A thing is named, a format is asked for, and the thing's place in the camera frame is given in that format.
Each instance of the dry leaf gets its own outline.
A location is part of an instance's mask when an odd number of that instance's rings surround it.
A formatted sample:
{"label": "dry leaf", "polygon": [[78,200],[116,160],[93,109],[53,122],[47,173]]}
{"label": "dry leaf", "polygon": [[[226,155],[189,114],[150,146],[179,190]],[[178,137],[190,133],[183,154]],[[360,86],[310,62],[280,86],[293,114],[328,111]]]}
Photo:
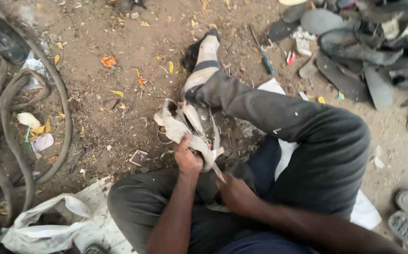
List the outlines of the dry leaf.
{"label": "dry leaf", "polygon": [[208,12],[207,10],[207,1],[203,0],[203,7],[201,7],[201,9],[203,9],[204,12]]}
{"label": "dry leaf", "polygon": [[110,92],[112,92],[112,93],[114,93],[114,94],[117,94],[117,95],[121,96],[122,98],[124,98],[124,93],[123,93],[123,92],[113,91],[113,90],[110,90]]}
{"label": "dry leaf", "polygon": [[38,128],[34,128],[34,129],[32,129],[31,131],[34,133],[34,134],[41,134],[41,133],[43,133],[44,132],[44,125],[43,126],[41,126],[41,127],[38,127]]}
{"label": "dry leaf", "polygon": [[173,73],[174,71],[174,64],[173,62],[170,61],[170,73]]}
{"label": "dry leaf", "polygon": [[47,159],[47,162],[49,162],[49,164],[54,164],[55,161],[57,161],[57,159],[58,159],[58,156],[55,155]]}
{"label": "dry leaf", "polygon": [[52,116],[49,115],[49,116],[47,117],[47,121],[45,121],[45,124],[44,124],[44,126],[45,126],[45,133],[49,133],[49,132],[50,132],[50,129],[51,129],[51,126],[50,126],[50,117],[52,117]]}
{"label": "dry leaf", "polygon": [[142,26],[142,27],[151,27],[151,25],[149,25],[148,22],[144,22],[144,21],[140,22],[140,26]]}
{"label": "dry leaf", "polygon": [[29,137],[28,138],[28,141],[30,141],[30,142],[33,142],[35,139],[37,139],[38,138],[38,136],[36,135],[36,136],[34,136],[34,137]]}

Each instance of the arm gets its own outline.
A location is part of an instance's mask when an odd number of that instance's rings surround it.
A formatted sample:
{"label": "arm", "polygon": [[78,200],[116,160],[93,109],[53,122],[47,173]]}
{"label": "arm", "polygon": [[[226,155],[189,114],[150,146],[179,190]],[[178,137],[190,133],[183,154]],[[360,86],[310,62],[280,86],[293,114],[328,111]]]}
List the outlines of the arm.
{"label": "arm", "polygon": [[386,238],[336,216],[269,204],[258,198],[241,179],[224,174],[218,182],[231,211],[265,223],[322,253],[403,254]]}
{"label": "arm", "polygon": [[202,159],[188,148],[191,138],[187,133],[174,151],[179,176],[170,201],[149,237],[147,254],[185,254],[188,251],[191,209],[203,166]]}

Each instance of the screwdriver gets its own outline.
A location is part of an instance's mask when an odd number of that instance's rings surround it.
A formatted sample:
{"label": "screwdriver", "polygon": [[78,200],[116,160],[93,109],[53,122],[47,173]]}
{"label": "screwdriver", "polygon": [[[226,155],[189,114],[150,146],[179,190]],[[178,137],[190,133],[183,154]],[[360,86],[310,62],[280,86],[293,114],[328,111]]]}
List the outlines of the screwdriver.
{"label": "screwdriver", "polygon": [[262,47],[260,46],[259,42],[257,41],[256,35],[254,34],[254,30],[253,30],[253,26],[250,24],[250,29],[251,29],[251,33],[253,34],[254,39],[256,40],[257,46],[260,50],[260,52],[262,53],[262,61],[264,62],[265,67],[267,68],[267,72],[268,74],[273,74],[275,73],[275,70],[273,70],[273,66],[271,66],[270,60],[268,59],[268,57],[265,55],[264,51],[262,50]]}

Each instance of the person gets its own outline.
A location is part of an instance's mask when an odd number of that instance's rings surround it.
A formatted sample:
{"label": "person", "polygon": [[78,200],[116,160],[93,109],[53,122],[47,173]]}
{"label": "person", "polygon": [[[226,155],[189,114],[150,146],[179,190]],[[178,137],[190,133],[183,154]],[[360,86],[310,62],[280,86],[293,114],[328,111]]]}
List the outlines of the person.
{"label": "person", "polygon": [[[184,88],[186,99],[247,120],[267,137],[247,163],[236,166],[248,176],[244,180],[224,173],[226,183],[200,183],[216,177],[213,172],[200,173],[203,161],[189,149],[193,137],[187,134],[174,152],[178,169],[130,175],[115,183],[108,195],[109,211],[134,250],[404,253],[391,241],[349,222],[368,159],[370,132],[365,122],[341,108],[241,84],[218,69],[218,46],[214,31],[200,42],[195,70]],[[275,180],[281,159],[278,139],[300,146]],[[218,187],[231,212],[207,209],[203,196],[196,193],[203,185]]]}

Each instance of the torn shoe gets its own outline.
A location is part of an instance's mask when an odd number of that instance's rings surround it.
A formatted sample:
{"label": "torn shoe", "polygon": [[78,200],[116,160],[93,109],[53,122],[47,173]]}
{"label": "torn shoe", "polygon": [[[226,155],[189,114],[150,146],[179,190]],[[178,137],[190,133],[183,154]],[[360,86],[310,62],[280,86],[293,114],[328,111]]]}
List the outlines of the torn shoe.
{"label": "torn shoe", "polygon": [[167,99],[154,114],[155,122],[164,126],[166,136],[172,141],[179,143],[187,132],[193,134],[189,147],[200,151],[204,158],[203,172],[212,169],[217,157],[224,152],[220,148],[220,136],[218,127],[213,121],[210,109],[206,114],[199,108],[199,113],[190,104],[181,107],[175,101]]}

